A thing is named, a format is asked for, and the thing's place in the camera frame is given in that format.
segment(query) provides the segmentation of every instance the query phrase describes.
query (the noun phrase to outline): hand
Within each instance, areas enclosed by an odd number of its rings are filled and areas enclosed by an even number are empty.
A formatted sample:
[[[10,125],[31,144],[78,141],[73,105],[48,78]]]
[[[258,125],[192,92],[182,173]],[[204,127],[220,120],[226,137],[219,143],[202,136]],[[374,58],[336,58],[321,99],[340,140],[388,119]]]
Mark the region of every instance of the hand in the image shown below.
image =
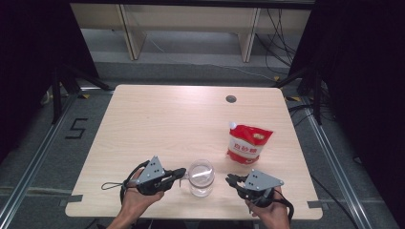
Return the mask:
[[[281,193],[280,187],[274,188]],[[279,193],[274,192],[274,199],[283,198]],[[253,212],[253,217],[259,217],[268,229],[288,229],[287,207],[283,203],[272,202],[266,208],[255,206],[249,200],[245,200],[247,207]]]
[[[138,178],[142,170],[138,170],[133,178]],[[136,186],[128,188],[122,201],[121,210],[113,220],[110,229],[128,229],[152,205],[164,196],[164,192],[157,192],[153,196],[144,196],[138,192]]]

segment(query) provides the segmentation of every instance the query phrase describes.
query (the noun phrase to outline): red and white bag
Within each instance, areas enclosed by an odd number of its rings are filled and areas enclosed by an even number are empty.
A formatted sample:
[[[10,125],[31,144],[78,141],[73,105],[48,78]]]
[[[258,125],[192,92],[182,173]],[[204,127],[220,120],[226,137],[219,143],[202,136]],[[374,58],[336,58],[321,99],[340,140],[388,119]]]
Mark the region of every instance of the red and white bag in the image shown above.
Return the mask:
[[[251,164],[259,159],[273,132],[231,122],[229,134],[229,157],[241,164]]]

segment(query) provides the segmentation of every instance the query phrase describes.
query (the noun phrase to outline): person's left hand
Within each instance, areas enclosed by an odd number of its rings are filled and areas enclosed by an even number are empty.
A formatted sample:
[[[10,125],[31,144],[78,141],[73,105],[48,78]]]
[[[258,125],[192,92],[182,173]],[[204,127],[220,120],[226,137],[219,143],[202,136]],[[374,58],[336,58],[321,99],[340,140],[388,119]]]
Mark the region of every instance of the person's left hand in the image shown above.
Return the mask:
[[[140,173],[142,170],[138,170],[133,178],[138,178]],[[163,196],[164,192],[157,192],[153,196],[144,196],[138,192],[136,187],[128,188],[122,201],[121,210],[108,228],[127,229],[138,220],[152,203],[159,201]]]

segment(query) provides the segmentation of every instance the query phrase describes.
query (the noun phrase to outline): wooden tabletop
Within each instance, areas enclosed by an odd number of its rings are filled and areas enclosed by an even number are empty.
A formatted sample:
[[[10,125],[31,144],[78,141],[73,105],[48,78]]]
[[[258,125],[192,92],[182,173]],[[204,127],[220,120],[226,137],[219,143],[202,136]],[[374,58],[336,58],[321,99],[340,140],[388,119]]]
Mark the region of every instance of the wooden tabletop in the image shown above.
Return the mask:
[[[226,101],[234,95],[236,102]],[[252,165],[226,156],[229,122],[271,130],[274,134]],[[141,162],[158,156],[164,169],[188,168],[209,160],[216,172],[206,198],[190,194],[188,181],[176,181],[162,200],[143,214],[153,219],[252,219],[245,202],[225,181],[227,174],[246,176],[257,169],[284,181],[283,194],[294,205],[294,219],[319,219],[318,200],[286,102],[279,89],[203,86],[120,85],[100,124],[73,196],[70,217],[115,217],[119,188],[101,190],[105,182],[122,182]]]

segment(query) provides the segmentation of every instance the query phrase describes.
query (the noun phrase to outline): person's right hand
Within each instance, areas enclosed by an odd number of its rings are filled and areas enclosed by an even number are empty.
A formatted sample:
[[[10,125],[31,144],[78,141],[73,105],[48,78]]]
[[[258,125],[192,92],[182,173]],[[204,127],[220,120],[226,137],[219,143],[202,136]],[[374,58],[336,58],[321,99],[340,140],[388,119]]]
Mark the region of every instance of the person's right hand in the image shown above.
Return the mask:
[[[280,187],[274,188],[276,191],[281,193]],[[274,192],[274,199],[283,198],[279,193]],[[283,203],[272,202],[266,208],[260,208],[255,206],[249,200],[245,200],[247,207],[253,212],[253,217],[259,217],[263,224],[268,229],[288,229],[288,213],[287,207]]]

